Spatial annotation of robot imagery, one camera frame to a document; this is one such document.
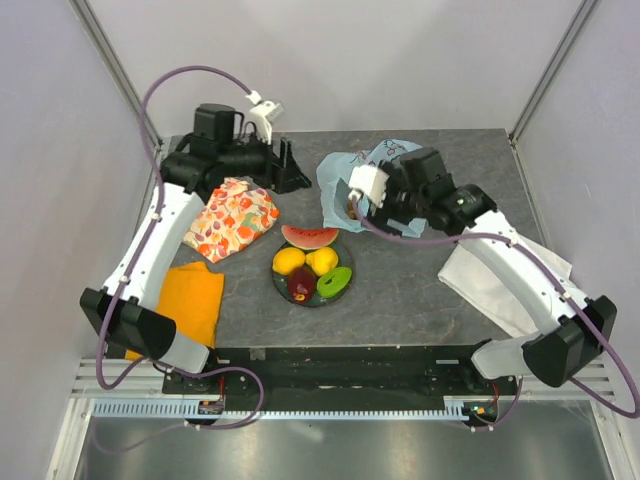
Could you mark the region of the light blue plastic bag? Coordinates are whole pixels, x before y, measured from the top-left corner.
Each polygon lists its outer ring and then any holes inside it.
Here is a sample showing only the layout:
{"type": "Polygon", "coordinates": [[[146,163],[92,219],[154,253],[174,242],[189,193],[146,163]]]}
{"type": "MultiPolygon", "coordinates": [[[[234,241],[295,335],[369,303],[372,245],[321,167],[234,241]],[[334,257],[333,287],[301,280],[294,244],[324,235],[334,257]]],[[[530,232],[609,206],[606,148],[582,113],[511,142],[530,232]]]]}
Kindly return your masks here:
{"type": "MultiPolygon", "coordinates": [[[[372,165],[382,169],[389,176],[403,175],[401,161],[410,153],[422,149],[413,142],[385,139],[370,150],[358,152],[335,152],[321,161],[316,169],[317,182],[320,188],[320,202],[325,227],[338,228],[351,233],[360,233],[367,229],[362,222],[351,220],[347,215],[348,188],[351,171],[361,165],[372,165]]],[[[358,201],[359,211],[367,216],[370,202],[366,197],[358,201]]],[[[390,221],[390,228],[379,228],[405,238],[419,238],[424,232],[426,222],[412,221],[409,225],[401,225],[390,221]]]]}

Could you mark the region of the fake watermelon slice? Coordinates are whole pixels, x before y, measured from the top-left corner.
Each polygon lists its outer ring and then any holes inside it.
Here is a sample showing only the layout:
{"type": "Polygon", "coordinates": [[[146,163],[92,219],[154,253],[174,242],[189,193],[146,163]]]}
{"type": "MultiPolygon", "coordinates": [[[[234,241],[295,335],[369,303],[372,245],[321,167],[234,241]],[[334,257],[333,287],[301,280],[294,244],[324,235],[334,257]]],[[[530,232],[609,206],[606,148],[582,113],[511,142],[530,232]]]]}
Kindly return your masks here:
{"type": "Polygon", "coordinates": [[[311,251],[331,245],[339,236],[337,228],[299,228],[283,225],[281,233],[285,241],[300,250],[311,251]]]}

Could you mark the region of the yellow fake lemon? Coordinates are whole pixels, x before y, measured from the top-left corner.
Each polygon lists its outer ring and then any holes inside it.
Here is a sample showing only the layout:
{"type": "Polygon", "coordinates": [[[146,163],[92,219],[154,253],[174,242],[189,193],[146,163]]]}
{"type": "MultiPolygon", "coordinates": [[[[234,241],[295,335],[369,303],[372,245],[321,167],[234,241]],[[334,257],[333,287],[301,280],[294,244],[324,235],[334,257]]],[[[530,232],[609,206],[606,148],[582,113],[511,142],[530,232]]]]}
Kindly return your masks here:
{"type": "Polygon", "coordinates": [[[272,260],[272,271],[283,276],[289,275],[295,269],[302,267],[306,261],[306,254],[296,247],[286,247],[279,250],[272,260]]]}

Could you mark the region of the fake red mango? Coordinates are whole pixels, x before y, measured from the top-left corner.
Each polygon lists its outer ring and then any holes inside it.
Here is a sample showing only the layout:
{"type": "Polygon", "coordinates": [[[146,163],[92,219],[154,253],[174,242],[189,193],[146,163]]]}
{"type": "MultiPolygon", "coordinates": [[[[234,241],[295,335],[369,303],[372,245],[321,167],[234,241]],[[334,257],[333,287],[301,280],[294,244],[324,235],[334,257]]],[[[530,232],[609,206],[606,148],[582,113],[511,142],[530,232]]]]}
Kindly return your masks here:
{"type": "Polygon", "coordinates": [[[287,277],[287,291],[298,303],[310,301],[316,292],[317,277],[308,266],[294,269],[287,277]]]}

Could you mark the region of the fake green kiwi slice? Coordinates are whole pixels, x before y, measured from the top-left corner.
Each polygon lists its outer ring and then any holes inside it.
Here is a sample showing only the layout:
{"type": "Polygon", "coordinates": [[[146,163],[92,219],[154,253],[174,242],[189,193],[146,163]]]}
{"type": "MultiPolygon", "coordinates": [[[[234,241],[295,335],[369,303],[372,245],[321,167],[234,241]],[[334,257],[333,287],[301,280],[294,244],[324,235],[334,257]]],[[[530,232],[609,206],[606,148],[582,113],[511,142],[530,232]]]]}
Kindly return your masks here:
{"type": "Polygon", "coordinates": [[[349,286],[352,274],[352,269],[345,266],[336,267],[330,270],[318,279],[316,285],[317,293],[325,299],[339,295],[349,286]]]}

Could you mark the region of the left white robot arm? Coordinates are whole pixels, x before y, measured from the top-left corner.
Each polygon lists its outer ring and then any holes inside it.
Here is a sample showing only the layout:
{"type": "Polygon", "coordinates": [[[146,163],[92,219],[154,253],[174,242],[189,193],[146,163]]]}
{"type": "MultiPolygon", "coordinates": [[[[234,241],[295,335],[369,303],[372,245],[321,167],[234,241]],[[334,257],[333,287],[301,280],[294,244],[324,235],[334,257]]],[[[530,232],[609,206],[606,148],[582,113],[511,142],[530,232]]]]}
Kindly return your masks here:
{"type": "Polygon", "coordinates": [[[192,132],[160,164],[161,183],[126,254],[102,287],[81,295],[101,348],[115,344],[185,371],[185,382],[198,393],[216,388],[220,371],[208,362],[212,348],[180,333],[156,308],[184,235],[225,179],[249,177],[278,194],[310,187],[290,141],[272,146],[272,123],[282,111],[271,100],[246,114],[220,104],[196,109],[192,132]]]}

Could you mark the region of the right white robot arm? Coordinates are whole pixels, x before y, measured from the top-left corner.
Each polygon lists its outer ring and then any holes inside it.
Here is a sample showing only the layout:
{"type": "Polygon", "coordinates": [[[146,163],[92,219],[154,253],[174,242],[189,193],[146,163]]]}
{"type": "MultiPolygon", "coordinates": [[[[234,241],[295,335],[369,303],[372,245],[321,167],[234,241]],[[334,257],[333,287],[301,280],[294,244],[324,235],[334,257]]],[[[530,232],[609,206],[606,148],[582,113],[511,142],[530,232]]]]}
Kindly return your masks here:
{"type": "Polygon", "coordinates": [[[604,350],[617,316],[605,295],[590,298],[552,272],[508,222],[497,204],[478,186],[458,186],[433,148],[406,152],[393,162],[353,169],[349,187],[369,204],[367,220],[394,240],[388,221],[415,218],[443,232],[487,267],[529,314],[531,334],[487,341],[458,368],[458,381],[477,394],[494,379],[533,374],[560,387],[604,350]]]}

